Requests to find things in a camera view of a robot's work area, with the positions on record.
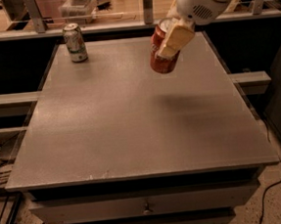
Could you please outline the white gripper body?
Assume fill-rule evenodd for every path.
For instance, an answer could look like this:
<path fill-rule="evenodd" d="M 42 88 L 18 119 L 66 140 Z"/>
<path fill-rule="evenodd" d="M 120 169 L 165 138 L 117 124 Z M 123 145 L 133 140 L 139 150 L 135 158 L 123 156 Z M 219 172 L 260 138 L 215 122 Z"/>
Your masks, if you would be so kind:
<path fill-rule="evenodd" d="M 174 0 L 166 16 L 205 25 L 222 14 L 229 2 L 230 0 Z"/>

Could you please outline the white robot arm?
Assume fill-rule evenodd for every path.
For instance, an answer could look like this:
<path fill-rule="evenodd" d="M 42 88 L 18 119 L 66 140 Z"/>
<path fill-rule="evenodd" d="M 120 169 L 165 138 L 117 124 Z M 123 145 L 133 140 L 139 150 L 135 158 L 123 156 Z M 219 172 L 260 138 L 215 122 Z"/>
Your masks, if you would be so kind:
<path fill-rule="evenodd" d="M 165 38 L 157 56 L 171 60 L 190 42 L 196 25 L 204 26 L 214 21 L 228 8 L 231 0 L 174 0 L 167 14 Z"/>

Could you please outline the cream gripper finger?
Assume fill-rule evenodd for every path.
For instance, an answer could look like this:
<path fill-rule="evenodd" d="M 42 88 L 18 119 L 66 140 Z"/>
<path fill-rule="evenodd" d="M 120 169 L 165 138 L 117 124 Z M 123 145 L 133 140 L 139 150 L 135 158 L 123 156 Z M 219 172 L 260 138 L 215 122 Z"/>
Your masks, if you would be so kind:
<path fill-rule="evenodd" d="M 164 40 L 157 52 L 159 57 L 171 60 L 177 52 L 190 42 L 194 36 L 195 24 L 184 19 L 163 19 L 160 22 L 160 29 L 165 33 Z"/>

